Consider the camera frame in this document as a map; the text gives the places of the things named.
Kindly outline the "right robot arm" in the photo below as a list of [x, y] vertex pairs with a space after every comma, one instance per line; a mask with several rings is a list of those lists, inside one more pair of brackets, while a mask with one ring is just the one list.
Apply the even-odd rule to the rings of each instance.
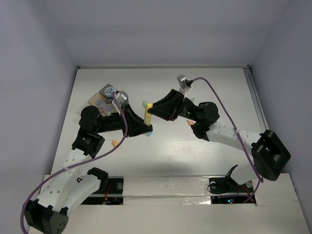
[[194, 124], [191, 129], [197, 138], [245, 152], [247, 163], [235, 166], [231, 175], [224, 179], [229, 191], [236, 191], [243, 183], [258, 177], [276, 181], [291, 159], [290, 152], [274, 131], [254, 133], [227, 126], [219, 122], [220, 115], [215, 103], [195, 105], [174, 89], [155, 102], [148, 113], [166, 121], [174, 121], [177, 117], [192, 120]]

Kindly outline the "clear small jar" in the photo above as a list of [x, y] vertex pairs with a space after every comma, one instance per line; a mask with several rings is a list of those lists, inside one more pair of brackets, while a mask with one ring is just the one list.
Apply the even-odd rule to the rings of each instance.
[[109, 116], [115, 110], [112, 104], [107, 104], [103, 107], [103, 112], [105, 115]]

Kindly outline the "blue lid jar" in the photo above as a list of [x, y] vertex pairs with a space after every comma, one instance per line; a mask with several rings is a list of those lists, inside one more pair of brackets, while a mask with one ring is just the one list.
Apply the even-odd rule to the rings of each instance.
[[105, 88], [103, 92], [104, 92], [103, 95], [104, 95], [106, 98], [113, 98], [113, 93], [115, 93], [116, 90], [115, 90], [114, 87], [110, 86], [110, 87]]

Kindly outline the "grey lid small jar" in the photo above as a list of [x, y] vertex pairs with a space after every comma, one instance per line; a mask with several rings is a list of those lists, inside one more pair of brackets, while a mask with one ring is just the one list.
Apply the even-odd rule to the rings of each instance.
[[98, 99], [95, 101], [95, 104], [99, 109], [102, 109], [106, 105], [106, 101], [104, 99]]

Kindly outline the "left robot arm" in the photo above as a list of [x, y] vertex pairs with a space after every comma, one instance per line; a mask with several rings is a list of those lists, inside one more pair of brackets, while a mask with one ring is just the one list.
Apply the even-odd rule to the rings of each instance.
[[109, 191], [106, 171], [96, 167], [83, 168], [101, 158], [97, 154], [105, 139], [100, 133], [121, 130], [125, 139], [153, 130], [152, 125], [136, 115], [129, 104], [106, 117], [97, 107], [87, 106], [81, 111], [79, 125], [77, 138], [61, 169], [36, 187], [38, 191], [47, 185], [35, 199], [31, 193], [24, 202], [20, 214], [23, 233], [27, 233], [25, 225], [28, 224], [44, 234], [60, 234], [67, 226], [69, 216], [89, 195]]

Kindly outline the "yellow highlighter marker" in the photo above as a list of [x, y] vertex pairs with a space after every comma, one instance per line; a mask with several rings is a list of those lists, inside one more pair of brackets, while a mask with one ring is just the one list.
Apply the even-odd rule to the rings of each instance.
[[152, 115], [148, 112], [153, 107], [152, 103], [146, 103], [144, 112], [144, 124], [150, 126]]

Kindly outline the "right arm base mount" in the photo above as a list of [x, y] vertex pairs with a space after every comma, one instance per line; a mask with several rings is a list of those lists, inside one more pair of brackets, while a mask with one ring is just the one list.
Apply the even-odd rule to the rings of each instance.
[[207, 191], [211, 194], [212, 204], [255, 204], [254, 188], [251, 181], [239, 185], [232, 178], [232, 172], [237, 167], [233, 166], [223, 177], [210, 177]]

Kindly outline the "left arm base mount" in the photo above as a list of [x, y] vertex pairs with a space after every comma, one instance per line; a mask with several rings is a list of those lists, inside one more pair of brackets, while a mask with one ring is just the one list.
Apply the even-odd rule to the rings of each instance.
[[92, 168], [87, 172], [100, 180], [97, 191], [89, 195], [82, 205], [122, 205], [123, 204], [123, 177], [110, 177], [106, 171]]

